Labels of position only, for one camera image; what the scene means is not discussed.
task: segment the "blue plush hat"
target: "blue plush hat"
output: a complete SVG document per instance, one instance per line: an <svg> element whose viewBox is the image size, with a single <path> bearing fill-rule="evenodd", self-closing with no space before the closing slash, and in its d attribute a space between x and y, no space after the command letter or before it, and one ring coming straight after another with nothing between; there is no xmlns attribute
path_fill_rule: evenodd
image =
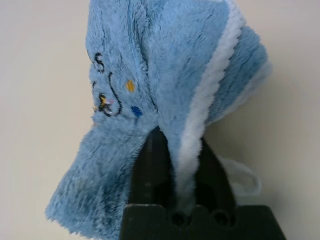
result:
<svg viewBox="0 0 320 240"><path fill-rule="evenodd" d="M232 0L91 0L86 48L94 124L46 215L116 240L150 131L168 140L177 208L187 212L205 128L244 103L270 65Z"/></svg>

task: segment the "white wall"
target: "white wall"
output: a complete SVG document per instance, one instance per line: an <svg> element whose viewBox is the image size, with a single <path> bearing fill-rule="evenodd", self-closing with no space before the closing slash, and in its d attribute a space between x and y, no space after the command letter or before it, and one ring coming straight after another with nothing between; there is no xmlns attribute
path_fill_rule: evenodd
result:
<svg viewBox="0 0 320 240"><path fill-rule="evenodd" d="M44 209L91 125L89 0L0 1L0 239L79 239ZM320 2L238 0L274 74L206 134L250 165L288 240L320 239Z"/></svg>

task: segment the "white trim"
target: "white trim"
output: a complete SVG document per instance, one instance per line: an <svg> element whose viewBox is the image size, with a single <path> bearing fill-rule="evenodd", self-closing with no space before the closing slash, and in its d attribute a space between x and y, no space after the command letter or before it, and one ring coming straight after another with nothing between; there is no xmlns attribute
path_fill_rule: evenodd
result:
<svg viewBox="0 0 320 240"><path fill-rule="evenodd" d="M219 116L217 119L213 121L216 122L221 120L226 115L234 112L239 106L244 104L258 89L258 86L262 84L264 81L262 79L266 79L272 72L272 65L269 61L263 64L260 69L256 72L256 74L249 80L249 83L245 86L242 93L237 97L234 103L224 111L224 113Z"/></svg>
<svg viewBox="0 0 320 240"><path fill-rule="evenodd" d="M218 41L217 48L202 75L201 82L195 89L190 104L190 112L181 136L176 168L177 208L190 212L195 204L194 175L198 169L198 156L202 148L201 137L205 132L205 122L209 116L209 108L214 101L220 81L225 75L229 59L238 44L241 28L246 21L233 0L225 0L229 5L228 21Z"/></svg>
<svg viewBox="0 0 320 240"><path fill-rule="evenodd" d="M256 173L243 163L218 156L233 193L238 197L257 196L262 191L262 182Z"/></svg>

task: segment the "blue fleece cloth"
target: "blue fleece cloth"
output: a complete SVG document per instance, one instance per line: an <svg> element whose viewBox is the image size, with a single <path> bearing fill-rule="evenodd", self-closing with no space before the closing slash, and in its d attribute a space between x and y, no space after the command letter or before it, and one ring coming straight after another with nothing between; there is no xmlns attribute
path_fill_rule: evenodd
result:
<svg viewBox="0 0 320 240"><path fill-rule="evenodd" d="M86 48L94 125L45 213L71 233L116 240L150 131L168 140L176 207L189 212L206 126L243 104L270 65L232 0L91 0Z"/></svg>

